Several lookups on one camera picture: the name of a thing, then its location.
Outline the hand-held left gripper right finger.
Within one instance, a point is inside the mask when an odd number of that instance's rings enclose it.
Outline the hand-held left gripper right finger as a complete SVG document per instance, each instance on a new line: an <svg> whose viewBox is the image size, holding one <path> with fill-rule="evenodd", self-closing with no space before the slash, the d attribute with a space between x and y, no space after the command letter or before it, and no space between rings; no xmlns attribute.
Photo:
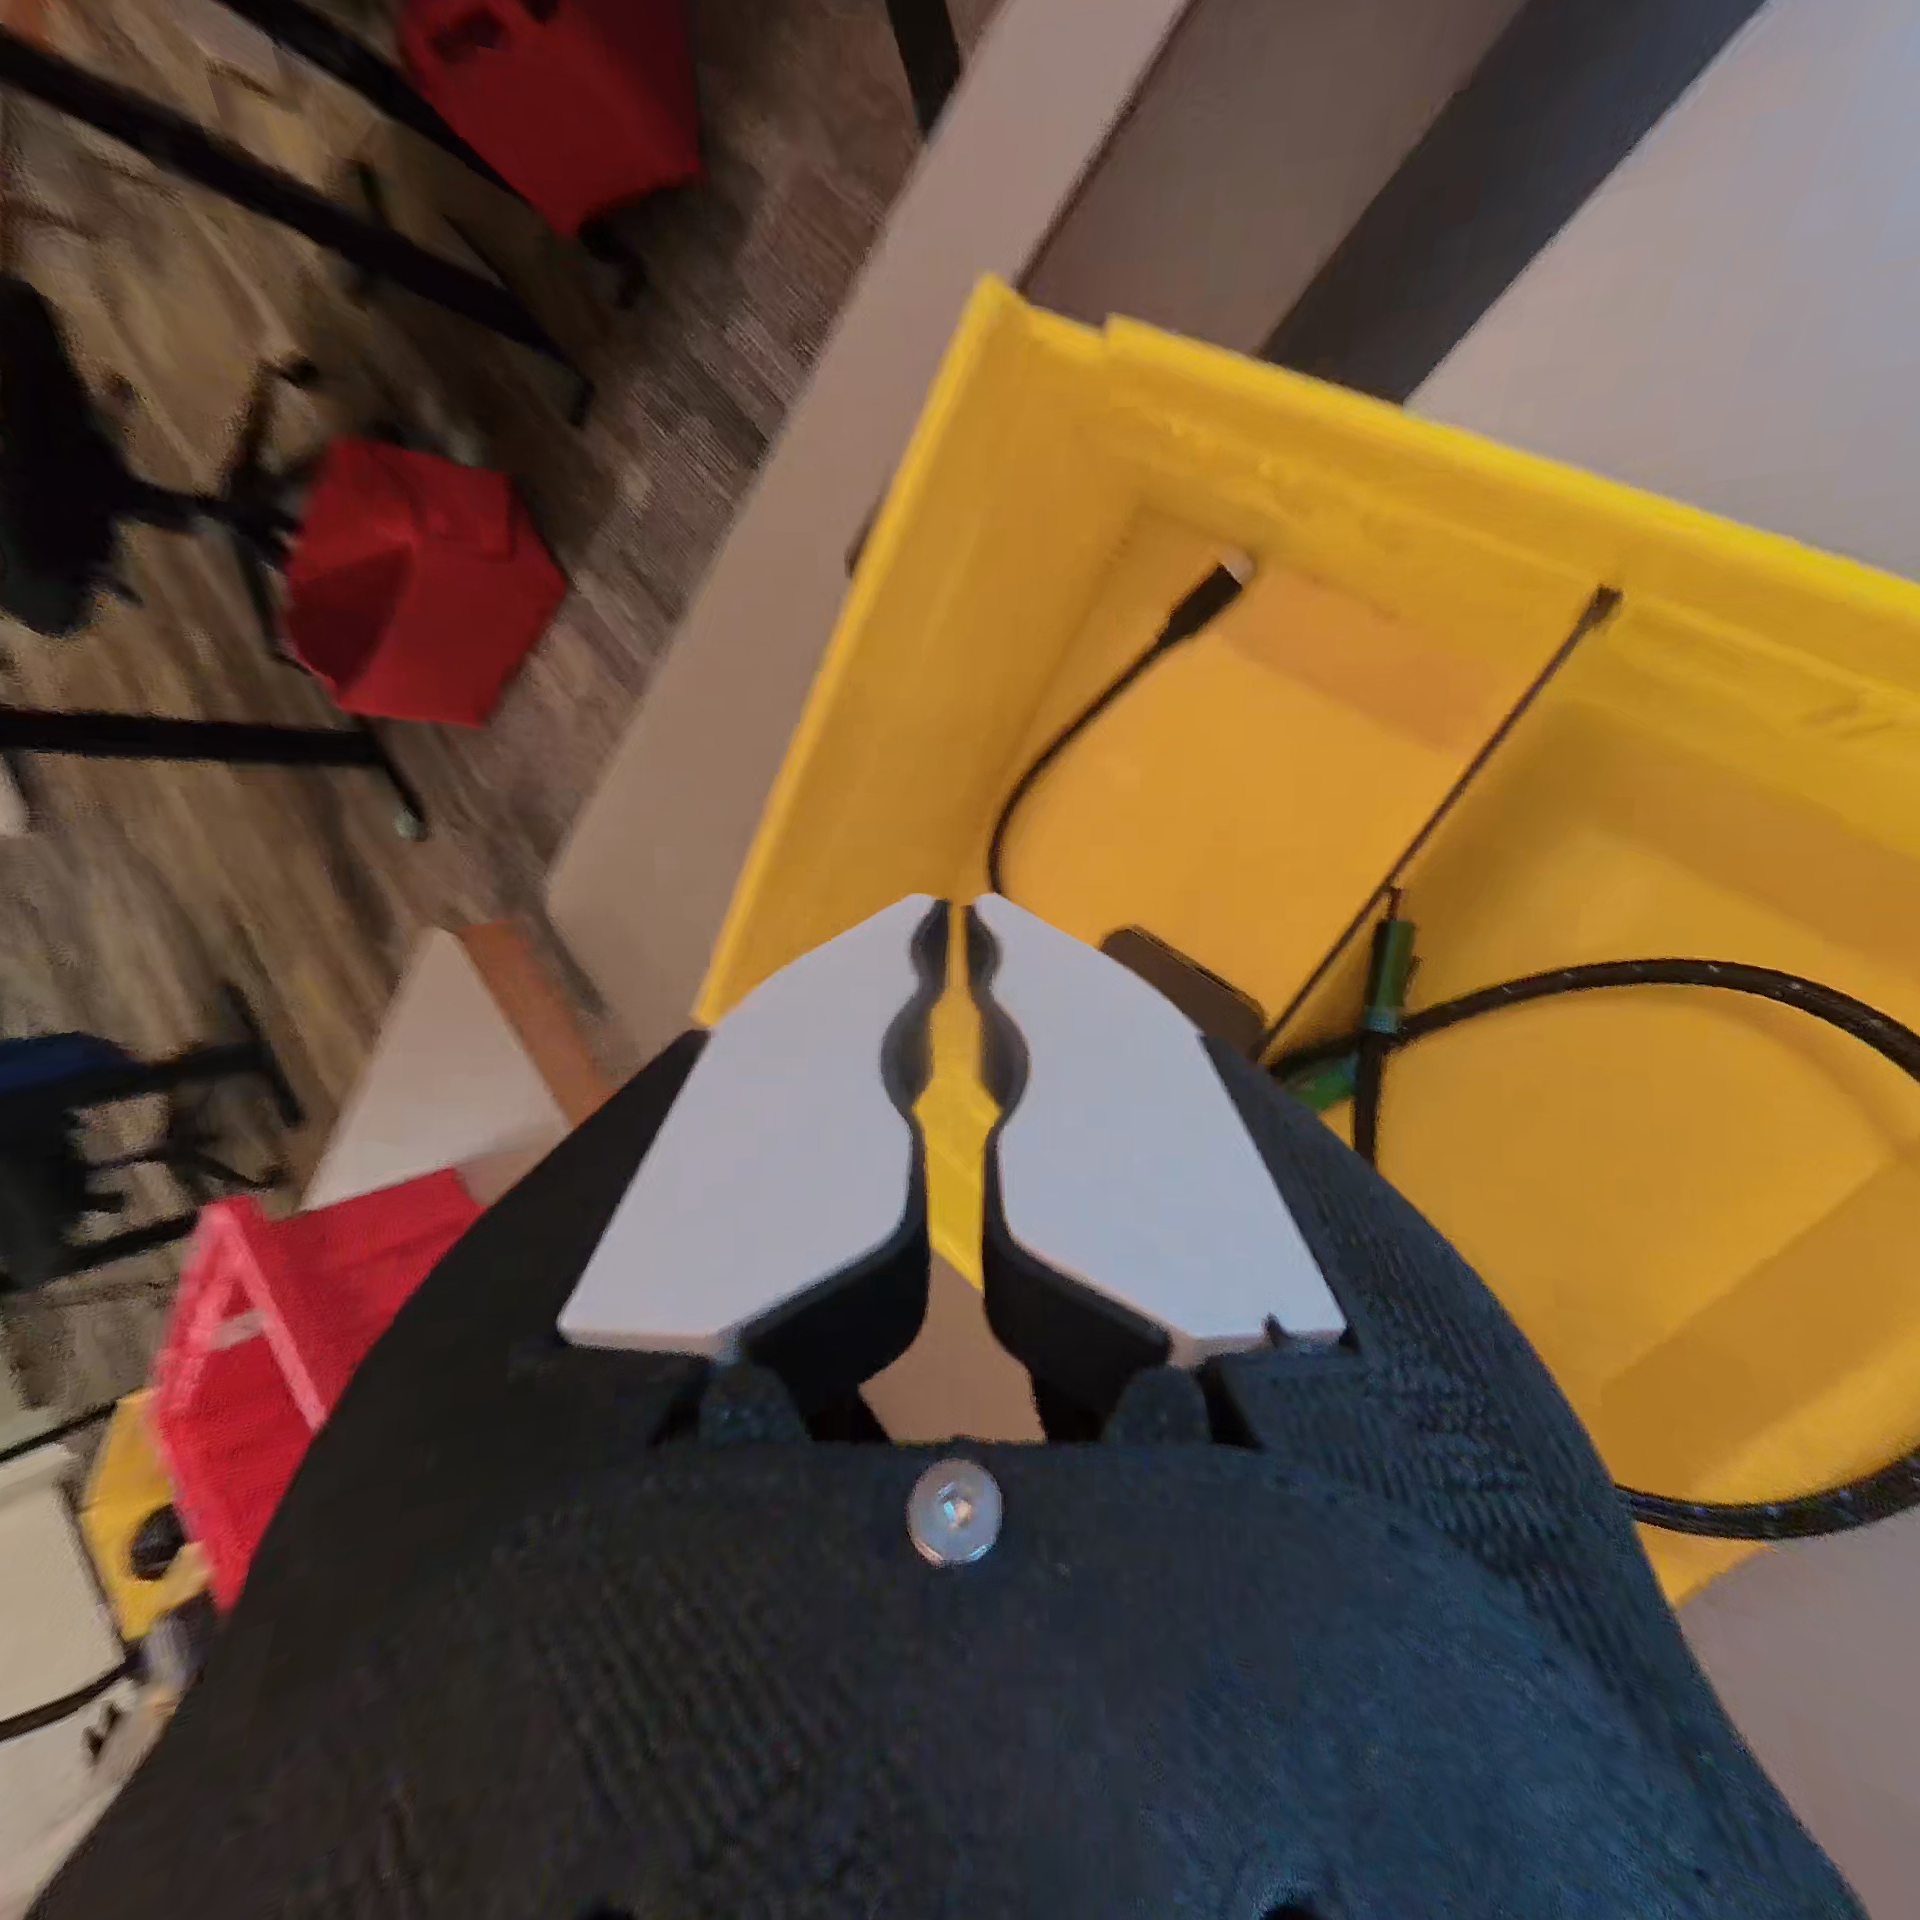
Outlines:
<svg viewBox="0 0 1920 1920"><path fill-rule="evenodd" d="M1199 1369L1348 1319L1237 1107L1241 1058L1155 986L1002 897L968 908L981 1282L1025 1369Z"/></svg>

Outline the red mesh crate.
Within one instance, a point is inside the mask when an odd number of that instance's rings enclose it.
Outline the red mesh crate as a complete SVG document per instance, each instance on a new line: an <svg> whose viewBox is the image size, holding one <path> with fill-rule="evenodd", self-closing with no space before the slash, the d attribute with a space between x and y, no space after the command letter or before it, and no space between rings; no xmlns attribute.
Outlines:
<svg viewBox="0 0 1920 1920"><path fill-rule="evenodd" d="M203 1210L149 1422L220 1612L360 1362L480 1211L453 1169L287 1218L252 1198Z"/></svg>

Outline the braided HDMI cable green plugs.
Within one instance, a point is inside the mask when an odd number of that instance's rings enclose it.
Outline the braided HDMI cable green plugs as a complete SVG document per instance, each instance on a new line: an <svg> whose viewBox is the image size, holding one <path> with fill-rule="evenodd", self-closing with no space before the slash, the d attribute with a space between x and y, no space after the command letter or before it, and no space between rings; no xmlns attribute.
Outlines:
<svg viewBox="0 0 1920 1920"><path fill-rule="evenodd" d="M1773 967L1706 959L1585 963L1508 979L1410 1011L1408 991L1419 954L1417 928L1407 920L1401 899L1401 888L1384 891L1381 914L1371 924L1356 1023L1331 1041L1283 1055L1275 1051L1283 1023L1275 1023L1256 1051L1256 1066L1312 1114L1348 1107L1352 1151L1370 1167L1378 1164L1385 1066L1397 1055L1455 1027L1577 995L1658 991L1767 1002L1864 1044L1906 1082L1917 1079L1914 1028L1848 993ZM1789 1498L1698 1502L1623 1483L1616 1483L1616 1498L1632 1523L1684 1538L1739 1545L1823 1540L1914 1514L1917 1452L1909 1447L1872 1472Z"/></svg>

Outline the wooden desk with black legs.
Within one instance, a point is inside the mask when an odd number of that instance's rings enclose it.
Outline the wooden desk with black legs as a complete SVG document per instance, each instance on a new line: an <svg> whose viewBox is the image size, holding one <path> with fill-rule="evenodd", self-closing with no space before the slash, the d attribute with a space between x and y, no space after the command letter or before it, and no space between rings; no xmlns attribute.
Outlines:
<svg viewBox="0 0 1920 1920"><path fill-rule="evenodd" d="M529 351L568 378L565 418L588 423L594 384L537 316L496 280L421 248L402 232L325 200L304 180L253 160L199 122L2 31L2 82L71 122L131 148L157 170L252 216L299 234L375 283L402 289L500 340Z"/></svg>

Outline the large red bag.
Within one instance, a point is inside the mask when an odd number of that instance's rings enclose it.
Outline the large red bag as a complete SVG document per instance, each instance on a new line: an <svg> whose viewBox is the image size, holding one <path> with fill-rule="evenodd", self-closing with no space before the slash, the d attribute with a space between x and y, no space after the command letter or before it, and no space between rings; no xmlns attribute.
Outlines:
<svg viewBox="0 0 1920 1920"><path fill-rule="evenodd" d="M556 234L704 179L683 2L407 2L399 49L419 95Z"/></svg>

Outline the black bin divider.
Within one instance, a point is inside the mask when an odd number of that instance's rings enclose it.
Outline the black bin divider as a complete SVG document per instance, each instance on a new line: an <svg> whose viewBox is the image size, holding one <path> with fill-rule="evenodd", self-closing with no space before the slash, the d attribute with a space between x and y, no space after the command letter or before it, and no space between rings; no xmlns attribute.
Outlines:
<svg viewBox="0 0 1920 1920"><path fill-rule="evenodd" d="M1387 863L1381 882L1373 889L1370 889L1370 895L1360 902L1348 927L1344 927L1344 930L1338 932L1333 947L1312 967L1303 988L1296 991L1296 995L1283 1006L1279 1016L1272 1017L1263 1038L1257 1041L1257 1044L1252 1044L1250 1058L1256 1066L1264 1066L1274 1056L1275 1044L1285 1038L1289 1024L1306 1011L1307 1002L1321 991L1336 963L1343 961L1348 950L1354 950L1354 945L1370 927L1373 914L1381 908L1385 908L1387 899L1404 884L1407 876L1410 876L1416 859L1428 849L1428 843L1441 832L1443 823L1457 812L1457 807L1473 793L1473 786L1481 780L1481 775L1499 755L1505 744L1521 729L1521 724L1545 698L1548 686L1555 683L1555 680L1571 665L1581 643L1602 631L1619 616L1623 599L1625 592L1609 584L1602 584L1593 591L1592 599L1576 618L1576 625L1569 631L1569 635L1556 643L1541 672L1525 686L1525 690L1505 714L1505 719L1499 719L1492 734L1488 734L1488 739L1484 739L1477 752L1463 764L1448 793L1434 804L1434 810L1407 842L1404 851Z"/></svg>

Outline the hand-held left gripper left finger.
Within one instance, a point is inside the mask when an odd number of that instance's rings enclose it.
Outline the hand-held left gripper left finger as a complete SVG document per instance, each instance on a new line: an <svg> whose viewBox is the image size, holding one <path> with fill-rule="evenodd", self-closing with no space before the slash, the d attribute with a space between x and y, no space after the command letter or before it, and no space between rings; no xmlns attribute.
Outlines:
<svg viewBox="0 0 1920 1920"><path fill-rule="evenodd" d="M585 1351L738 1358L921 1236L948 903L903 897L701 1034L560 1310Z"/></svg>

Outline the small red bag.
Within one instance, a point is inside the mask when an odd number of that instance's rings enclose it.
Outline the small red bag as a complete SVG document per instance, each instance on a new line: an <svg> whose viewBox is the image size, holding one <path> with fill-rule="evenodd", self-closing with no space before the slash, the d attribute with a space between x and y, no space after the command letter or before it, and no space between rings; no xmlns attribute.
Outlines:
<svg viewBox="0 0 1920 1920"><path fill-rule="evenodd" d="M281 569L287 651L346 714L485 729L569 580L513 480L385 439L325 446Z"/></svg>

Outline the yellow plastic bin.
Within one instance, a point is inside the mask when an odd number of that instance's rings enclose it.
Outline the yellow plastic bin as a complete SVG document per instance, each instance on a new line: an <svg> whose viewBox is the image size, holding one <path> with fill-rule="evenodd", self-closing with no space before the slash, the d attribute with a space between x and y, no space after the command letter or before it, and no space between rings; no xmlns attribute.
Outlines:
<svg viewBox="0 0 1920 1920"><path fill-rule="evenodd" d="M1011 899L1269 1024L1597 585L1619 616L1416 859L1408 1009L1706 959L1915 1031L1915 585L983 280L711 950L711 1024L901 897L1221 555L1256 576L1027 791ZM1381 1171L1625 1487L1755 1502L1915 1447L1915 1082L1761 1000L1548 1000L1407 1048Z"/></svg>

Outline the black office chair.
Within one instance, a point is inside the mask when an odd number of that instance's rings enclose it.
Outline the black office chair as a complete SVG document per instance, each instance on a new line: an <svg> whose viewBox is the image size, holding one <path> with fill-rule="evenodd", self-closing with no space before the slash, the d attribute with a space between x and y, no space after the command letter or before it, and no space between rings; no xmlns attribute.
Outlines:
<svg viewBox="0 0 1920 1920"><path fill-rule="evenodd" d="M52 304L2 276L2 610L28 633L85 631L105 592L121 592L128 528L192 538L207 526L281 566L299 515L288 484L258 463L277 368L252 393L245 446L212 494L139 475L77 370Z"/></svg>

